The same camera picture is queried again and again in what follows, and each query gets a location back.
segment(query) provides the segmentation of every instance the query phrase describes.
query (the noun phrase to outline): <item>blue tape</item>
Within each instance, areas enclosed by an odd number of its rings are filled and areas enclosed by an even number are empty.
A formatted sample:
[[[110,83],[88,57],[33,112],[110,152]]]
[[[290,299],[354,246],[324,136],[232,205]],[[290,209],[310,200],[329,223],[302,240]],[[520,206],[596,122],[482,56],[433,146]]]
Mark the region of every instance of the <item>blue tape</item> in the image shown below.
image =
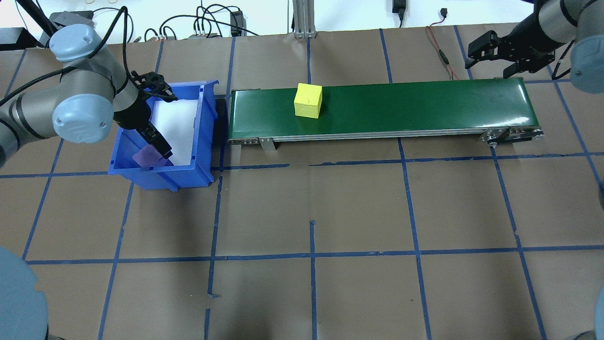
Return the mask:
[[[274,169],[274,168],[287,168],[288,166],[289,166],[289,163],[263,164],[263,165],[240,165],[240,166],[225,166],[224,170]]]
[[[457,25],[454,25],[453,29],[455,30],[455,35],[457,36],[457,43],[459,44],[459,48],[461,49],[461,56],[463,57],[463,62],[465,63],[467,59],[466,49],[463,48],[463,42],[461,41],[461,36],[459,35],[459,29],[457,28]],[[470,78],[470,80],[474,79],[472,71],[469,68],[466,71],[467,76]]]
[[[532,158],[559,158],[559,157],[585,157],[584,153],[578,154],[543,154],[543,155],[497,155],[498,159],[532,159]]]
[[[409,176],[407,172],[407,164],[405,160],[405,151],[403,150],[403,144],[398,138],[400,160],[403,165],[403,180],[405,182],[405,194],[407,197],[407,206],[409,209],[409,219],[411,221],[411,234],[413,235],[413,249],[416,255],[416,266],[417,266],[417,279],[419,281],[419,293],[422,298],[422,310],[423,310],[423,322],[426,327],[426,335],[428,340],[432,340],[432,331],[430,329],[430,318],[428,316],[428,302],[426,301],[426,289],[423,283],[423,270],[422,270],[422,259],[419,247],[419,241],[417,239],[417,229],[415,223],[415,214],[413,213],[413,202],[411,201],[411,189],[409,187]]]
[[[306,70],[308,72],[306,82],[312,84],[310,81],[310,38],[306,38]]]
[[[128,196],[126,198],[126,205],[124,207],[124,215],[120,226],[120,235],[117,239],[117,245],[115,246],[115,253],[113,259],[113,265],[111,265],[111,274],[109,275],[109,285],[107,286],[107,294],[105,295],[105,303],[103,304],[103,313],[101,314],[101,324],[98,328],[98,340],[103,339],[103,332],[105,330],[105,320],[107,319],[107,310],[109,309],[109,301],[111,300],[111,291],[113,290],[113,283],[115,279],[115,271],[117,270],[118,260],[120,259],[121,243],[124,240],[124,225],[126,224],[127,216],[130,211],[130,202],[132,201],[132,193],[134,191],[134,182],[130,183],[128,190]]]
[[[513,253],[518,248],[474,248],[474,249],[434,249],[421,250],[422,255],[450,255],[450,254],[481,254],[481,253]]]
[[[315,220],[310,221],[310,304],[312,313],[312,340],[317,339],[316,330],[316,270],[315,270]]]
[[[27,264],[101,264],[101,263],[113,263],[110,258],[92,258],[82,260],[27,260]]]
[[[54,168],[57,166],[57,162],[59,161],[59,154],[61,153],[61,149],[63,148],[63,142],[64,142],[64,140],[61,139],[61,141],[59,142],[59,146],[57,147],[57,152],[54,155],[53,165],[50,168],[50,172],[48,174],[48,179],[46,180],[46,186],[44,186],[44,191],[42,192],[42,198],[40,199],[40,204],[38,205],[38,209],[36,211],[36,217],[34,217],[34,221],[31,225],[30,234],[27,237],[27,242],[25,243],[25,249],[23,250],[23,255],[21,255],[21,258],[24,261],[27,257],[27,253],[30,250],[31,241],[34,238],[34,233],[36,232],[37,223],[38,223],[38,220],[40,219],[40,214],[42,213],[42,207],[44,206],[44,200],[46,200],[48,188],[50,187],[50,181],[53,178]]]
[[[193,257],[156,257],[156,258],[120,258],[118,263],[165,263],[165,262],[205,262],[211,261],[209,256]]]
[[[120,236],[118,237],[117,247],[115,247],[115,255],[113,265],[111,266],[111,274],[109,275],[109,285],[107,286],[107,294],[105,294],[105,302],[103,304],[103,313],[101,314],[101,324],[98,328],[98,340],[103,339],[103,332],[105,331],[105,321],[107,320],[107,311],[109,310],[109,300],[111,299],[111,291],[113,290],[113,283],[115,279],[115,271],[117,270],[118,259],[120,257],[121,241],[124,237],[124,229],[120,229]]]
[[[215,257],[216,261],[254,261],[254,260],[279,260],[284,258],[310,258],[309,253],[287,253],[270,255],[227,255]]]
[[[208,340],[208,335],[210,334],[210,309],[205,309],[205,319],[204,319],[204,340]]]
[[[386,71],[388,71],[388,83],[392,84],[392,72],[390,71],[390,60],[388,59],[388,50],[386,49],[386,39],[384,39],[384,30],[379,29],[379,36],[382,39],[382,49],[384,50],[384,59],[386,60]]]
[[[385,159],[385,160],[353,160],[342,162],[324,162],[321,164],[311,164],[309,166],[332,166],[332,165],[364,165],[364,164],[392,164],[400,163],[400,159]]]
[[[33,177],[49,177],[49,174],[0,175],[0,178],[33,178]]]
[[[420,250],[422,255],[455,255],[481,253],[513,253],[523,252],[564,252],[577,250],[604,250],[604,244],[586,244],[583,246],[539,246],[522,248],[472,248],[472,249],[432,249]],[[323,253],[286,253],[270,255],[235,255],[235,256],[198,256],[198,257],[161,257],[161,258],[120,258],[118,263],[167,263],[167,262],[206,262],[211,261],[253,261],[279,260],[288,258],[318,258],[318,257],[377,257],[377,256],[414,256],[415,250],[387,250],[369,252],[323,252]],[[26,260],[27,264],[102,264],[113,263],[112,259],[79,259],[79,260]]]
[[[547,65],[547,70],[550,72],[550,74],[552,74],[551,67],[549,65]],[[556,87],[556,91],[558,92],[558,96],[560,97],[560,101],[562,102],[562,106],[564,106],[564,110],[567,113],[568,120],[570,120],[570,123],[573,126],[574,133],[577,135],[577,139],[579,139],[581,148],[583,149],[583,152],[585,153],[585,155],[587,157],[587,162],[590,164],[591,172],[594,174],[594,177],[596,178],[596,183],[598,184],[598,187],[600,188],[600,193],[602,193],[604,195],[604,186],[602,186],[602,181],[600,179],[600,175],[598,174],[598,170],[596,169],[596,166],[594,165],[594,162],[591,159],[590,152],[589,152],[589,150],[587,150],[585,141],[583,140],[583,137],[581,136],[581,132],[579,132],[579,128],[577,127],[577,124],[574,121],[573,114],[570,112],[566,99],[564,99],[562,90],[560,90],[560,86],[558,85],[558,83],[554,83],[554,86]]]
[[[222,176],[218,178],[218,191],[216,192],[216,210],[214,211],[214,231],[212,233],[212,250],[211,250],[211,258],[210,261],[210,272],[208,274],[208,294],[213,294],[214,289],[214,266],[216,262],[214,258],[216,257],[216,244],[218,242],[218,222],[220,219],[220,197],[222,195]]]
[[[522,271],[524,272],[524,278],[527,282],[528,294],[530,295],[531,303],[533,304],[533,311],[535,312],[535,317],[537,319],[537,326],[539,327],[539,332],[541,334],[542,340],[547,340],[547,335],[545,334],[545,328],[543,326],[543,320],[541,318],[541,313],[539,311],[539,306],[537,305],[537,299],[535,297],[535,291],[533,290],[533,283],[530,278],[529,268],[526,263],[526,259],[524,258],[524,252],[522,250],[522,243],[520,242],[520,237],[517,234],[516,228],[516,220],[514,218],[514,214],[512,212],[512,206],[510,204],[510,198],[507,195],[506,184],[503,180],[503,175],[501,174],[501,167],[499,166],[499,161],[497,159],[497,153],[495,149],[491,148],[491,155],[493,156],[493,162],[495,164],[495,170],[497,172],[497,177],[499,178],[499,184],[501,187],[501,192],[503,194],[503,199],[506,203],[507,215],[510,219],[510,224],[512,225],[512,232],[514,234],[514,239],[516,240],[516,247],[518,248],[518,254],[520,256],[520,262],[522,264]]]
[[[227,149],[227,140],[228,140],[228,121],[230,115],[230,107],[228,105],[229,100],[231,99],[231,81],[233,80],[233,62],[235,59],[235,41],[237,41],[236,37],[231,39],[231,53],[229,55],[228,61],[228,75],[226,77],[226,95],[225,95],[225,119],[223,122],[222,129],[222,141],[220,143],[220,162],[219,162],[219,170],[220,172],[224,171],[225,166],[225,152]]]
[[[437,160],[442,161],[458,161],[458,160],[490,160],[489,156],[469,156],[469,157],[443,157],[443,158],[415,158],[415,159],[405,159],[405,163],[414,163],[414,162],[434,162]]]
[[[554,251],[572,251],[572,250],[604,250],[604,244],[589,244],[585,246],[542,246],[542,247],[523,247],[523,252],[554,252]]]
[[[19,73],[19,69],[21,69],[21,63],[23,63],[23,59],[25,59],[26,52],[27,52],[27,50],[23,50],[23,53],[21,54],[21,59],[19,59],[17,68],[14,69],[13,77],[10,79],[10,83],[8,83],[8,88],[6,89],[6,93],[4,94],[5,97],[8,96],[8,94],[10,93],[10,90],[13,89],[14,81],[15,81],[15,79],[17,79],[17,74]]]
[[[164,41],[159,42],[159,53],[155,62],[155,73],[159,73],[159,62],[161,61],[161,53],[164,51]]]
[[[567,83],[570,79],[558,79],[558,80],[525,80],[525,84],[542,84],[542,83]]]
[[[58,172],[53,173],[53,177],[69,177],[69,176],[99,176],[107,175],[107,171],[85,171],[85,172]]]

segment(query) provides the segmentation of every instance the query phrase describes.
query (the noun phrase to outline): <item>blue plastic bin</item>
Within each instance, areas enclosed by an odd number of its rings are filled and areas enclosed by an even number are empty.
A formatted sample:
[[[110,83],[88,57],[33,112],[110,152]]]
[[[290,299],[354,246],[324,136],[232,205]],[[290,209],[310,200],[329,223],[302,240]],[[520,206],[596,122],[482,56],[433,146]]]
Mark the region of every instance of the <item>blue plastic bin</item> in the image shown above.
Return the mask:
[[[190,164],[141,168],[132,156],[147,143],[136,130],[119,128],[108,173],[122,175],[143,189],[177,191],[178,188],[196,188],[214,182],[214,177],[210,174],[210,162],[214,122],[218,119],[214,99],[214,85],[217,83],[218,80],[171,84],[174,94],[179,99],[198,100]],[[152,112],[157,100],[161,99],[151,97],[147,100]]]

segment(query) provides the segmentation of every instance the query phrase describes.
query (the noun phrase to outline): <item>conveyor belt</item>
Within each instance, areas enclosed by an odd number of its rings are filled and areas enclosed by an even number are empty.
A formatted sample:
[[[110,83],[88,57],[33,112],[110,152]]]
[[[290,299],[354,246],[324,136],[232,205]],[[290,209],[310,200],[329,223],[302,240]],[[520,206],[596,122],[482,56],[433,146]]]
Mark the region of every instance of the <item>conveyor belt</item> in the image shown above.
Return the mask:
[[[319,119],[294,115],[295,88],[233,91],[229,142],[483,134],[487,142],[542,135],[520,78],[323,88]]]

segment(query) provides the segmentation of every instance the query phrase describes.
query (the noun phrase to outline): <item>table surface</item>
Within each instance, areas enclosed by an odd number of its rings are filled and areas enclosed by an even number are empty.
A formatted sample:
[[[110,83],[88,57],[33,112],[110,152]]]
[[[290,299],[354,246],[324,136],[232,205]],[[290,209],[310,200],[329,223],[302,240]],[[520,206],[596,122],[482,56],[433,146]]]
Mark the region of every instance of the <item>table surface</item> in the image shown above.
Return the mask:
[[[435,27],[462,79],[471,40]],[[119,58],[119,46],[109,47]],[[129,66],[217,79],[207,188],[142,191],[106,174],[110,138],[25,145],[0,169],[0,245],[66,339],[562,339],[593,327],[604,283],[604,96],[523,74],[545,139],[475,136],[226,144],[231,90],[447,80],[422,28],[131,44]],[[60,64],[0,53],[0,91]],[[56,84],[49,79],[32,90]]]

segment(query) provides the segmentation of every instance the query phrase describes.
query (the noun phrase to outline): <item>yellow cube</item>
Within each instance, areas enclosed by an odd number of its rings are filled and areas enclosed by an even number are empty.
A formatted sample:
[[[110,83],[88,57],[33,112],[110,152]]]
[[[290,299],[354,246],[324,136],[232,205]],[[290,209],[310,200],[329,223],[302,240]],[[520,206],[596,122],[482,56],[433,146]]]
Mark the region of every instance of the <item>yellow cube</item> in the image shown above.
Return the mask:
[[[296,98],[294,99],[296,116],[319,118],[322,101],[322,86],[299,83]]]

